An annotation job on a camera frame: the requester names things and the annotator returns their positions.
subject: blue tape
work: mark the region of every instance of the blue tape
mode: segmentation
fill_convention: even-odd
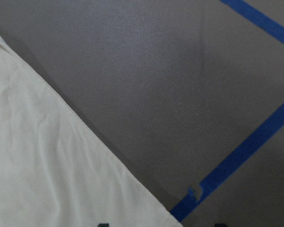
[[[221,1],[284,44],[283,26],[265,16],[263,13],[253,8],[243,0]]]
[[[199,201],[194,197],[193,191],[189,189],[187,196],[185,196],[170,211],[170,213],[178,221],[182,221],[261,146],[263,146],[280,128],[282,128],[283,125],[284,103],[200,182],[203,193]]]

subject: white cloth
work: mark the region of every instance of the white cloth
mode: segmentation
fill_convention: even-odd
[[[0,37],[0,227],[180,227]]]

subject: gray surface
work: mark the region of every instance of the gray surface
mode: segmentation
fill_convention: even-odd
[[[168,209],[284,101],[284,45],[218,0],[3,0],[0,34]],[[216,222],[284,227],[284,128],[183,223]]]

